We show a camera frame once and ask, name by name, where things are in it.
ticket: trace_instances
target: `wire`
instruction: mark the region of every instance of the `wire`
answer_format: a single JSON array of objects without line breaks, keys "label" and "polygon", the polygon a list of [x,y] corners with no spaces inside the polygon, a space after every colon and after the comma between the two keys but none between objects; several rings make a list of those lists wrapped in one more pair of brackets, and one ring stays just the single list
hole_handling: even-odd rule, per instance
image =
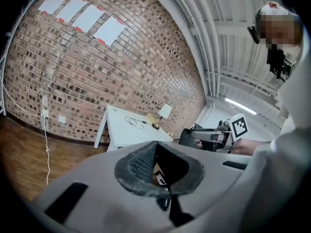
[{"label": "wire", "polygon": [[46,140],[46,143],[47,143],[47,148],[46,148],[46,152],[48,153],[48,168],[49,168],[49,172],[48,172],[48,175],[47,175],[47,185],[49,185],[49,174],[50,174],[50,154],[49,154],[49,147],[48,147],[48,138],[47,138],[47,132],[45,130],[45,124],[46,124],[46,121],[47,121],[47,118],[44,117],[44,135],[45,135],[45,140]]},{"label": "wire", "polygon": [[257,90],[257,88],[261,85],[262,81],[264,80],[264,78],[267,76],[267,74],[269,73],[270,69],[267,70],[266,74],[263,76],[263,78],[261,79],[261,81],[259,82],[259,84],[256,86],[256,88],[252,91],[252,95],[254,94],[254,92]]},{"label": "wire", "polygon": [[49,149],[49,147],[48,147],[48,138],[47,138],[47,132],[46,132],[46,128],[45,128],[45,124],[46,124],[47,118],[46,118],[44,115],[39,115],[39,116],[38,116],[38,115],[33,115],[33,114],[31,114],[31,113],[25,111],[23,108],[21,108],[21,107],[14,101],[14,99],[10,96],[10,94],[8,93],[8,91],[5,89],[4,84],[3,84],[1,78],[0,78],[0,81],[1,81],[1,85],[2,85],[3,89],[5,90],[6,94],[7,94],[7,95],[9,96],[9,98],[13,101],[13,103],[16,104],[16,106],[17,106],[19,109],[21,109],[22,111],[24,111],[25,113],[27,113],[27,114],[29,114],[29,115],[31,115],[31,116],[33,116],[33,117],[34,117],[34,116],[35,116],[35,117],[44,117],[44,135],[45,135],[45,141],[46,141],[46,145],[47,145],[46,152],[48,153],[48,168],[49,168],[49,172],[48,172],[48,175],[47,175],[47,185],[49,185],[48,179],[49,179],[49,174],[50,174],[51,169],[50,169],[50,154],[49,154],[50,149]]},{"label": "wire", "polygon": [[38,115],[33,115],[33,114],[31,114],[31,113],[25,111],[23,108],[21,108],[21,107],[14,101],[14,99],[10,96],[10,94],[8,93],[8,91],[5,89],[4,84],[3,84],[1,78],[0,78],[0,81],[1,81],[2,87],[3,87],[3,89],[5,90],[6,94],[7,94],[7,95],[9,96],[9,98],[13,101],[13,103],[16,104],[16,106],[17,106],[19,109],[21,109],[23,112],[25,112],[25,113],[27,113],[27,114],[33,116],[33,117],[34,117],[34,116],[35,116],[35,117],[43,117],[43,115],[39,115],[39,116],[38,116]]},{"label": "wire", "polygon": [[134,124],[133,124],[130,120],[134,120],[136,124],[138,124],[137,122],[142,122],[142,123],[144,123],[144,124],[149,124],[149,125],[151,125],[150,123],[147,123],[146,121],[137,120],[137,119],[131,118],[130,116],[126,116],[126,117],[124,118],[124,120],[125,120],[126,122],[128,122],[129,124],[131,124],[132,126],[134,126]]}]

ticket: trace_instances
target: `fluorescent light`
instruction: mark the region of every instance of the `fluorescent light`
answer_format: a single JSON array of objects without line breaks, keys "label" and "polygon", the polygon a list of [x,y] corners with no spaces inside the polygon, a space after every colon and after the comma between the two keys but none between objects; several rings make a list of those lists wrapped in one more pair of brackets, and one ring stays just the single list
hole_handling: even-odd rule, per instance
[{"label": "fluorescent light", "polygon": [[253,115],[256,115],[256,114],[257,114],[257,112],[255,112],[255,111],[253,111],[253,110],[251,110],[251,109],[248,109],[248,108],[245,107],[244,105],[241,105],[241,104],[239,104],[239,103],[237,103],[237,102],[235,102],[235,101],[232,101],[231,99],[226,98],[225,100],[226,100],[227,102],[229,102],[229,103],[232,103],[232,104],[234,104],[234,105],[236,105],[236,106],[238,106],[238,107],[240,107],[240,108],[242,108],[242,109],[248,111],[249,113],[252,113]]}]

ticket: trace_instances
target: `metal rail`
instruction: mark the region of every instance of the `metal rail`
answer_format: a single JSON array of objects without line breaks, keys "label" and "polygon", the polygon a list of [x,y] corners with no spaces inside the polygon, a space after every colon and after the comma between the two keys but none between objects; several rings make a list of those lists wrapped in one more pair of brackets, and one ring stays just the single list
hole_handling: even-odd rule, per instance
[{"label": "metal rail", "polygon": [[[21,14],[20,14],[19,18],[17,19],[17,21],[13,27],[13,30],[10,32],[11,35],[9,36],[8,42],[7,42],[6,47],[5,47],[4,54],[0,60],[0,71],[1,71],[0,79],[2,81],[2,84],[4,84],[4,70],[5,70],[6,58],[7,58],[7,55],[8,55],[14,34],[15,34],[16,29],[18,28],[20,22],[22,21],[23,17],[25,16],[26,12],[29,10],[29,8],[31,7],[31,5],[33,4],[34,1],[35,0],[30,0],[29,3],[27,4],[27,6],[25,8],[22,8]],[[5,105],[4,105],[3,86],[2,85],[0,88],[0,101],[1,101],[1,103],[0,103],[0,106],[1,106],[0,114],[3,113],[3,115],[6,116],[6,110],[5,110]]]}]

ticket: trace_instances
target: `table lamp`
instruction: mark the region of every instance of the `table lamp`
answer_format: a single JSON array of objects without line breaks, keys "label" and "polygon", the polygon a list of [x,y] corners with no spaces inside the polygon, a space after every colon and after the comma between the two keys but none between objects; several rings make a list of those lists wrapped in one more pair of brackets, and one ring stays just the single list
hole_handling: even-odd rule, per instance
[{"label": "table lamp", "polygon": [[[162,119],[162,117],[169,118],[171,110],[172,110],[171,106],[169,106],[168,104],[164,104],[161,110],[158,112],[158,114],[161,116],[160,120]],[[160,128],[159,121],[157,123],[152,124],[152,127],[154,127],[156,130],[159,130]]]}]

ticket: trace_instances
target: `white paper sheet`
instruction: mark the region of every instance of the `white paper sheet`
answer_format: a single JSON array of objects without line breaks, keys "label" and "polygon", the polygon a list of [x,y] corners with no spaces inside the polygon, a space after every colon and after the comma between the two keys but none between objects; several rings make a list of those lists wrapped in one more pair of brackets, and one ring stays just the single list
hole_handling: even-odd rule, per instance
[{"label": "white paper sheet", "polygon": [[82,9],[88,2],[85,0],[71,0],[67,5],[57,14],[56,18],[60,22],[69,23],[74,15]]},{"label": "white paper sheet", "polygon": [[101,7],[91,4],[82,14],[75,20],[73,27],[78,31],[87,33],[95,22],[103,15],[104,11]]},{"label": "white paper sheet", "polygon": [[64,1],[65,0],[45,0],[38,10],[52,15]]},{"label": "white paper sheet", "polygon": [[108,46],[117,39],[119,34],[125,29],[125,24],[120,19],[110,17],[94,34],[101,43]]}]

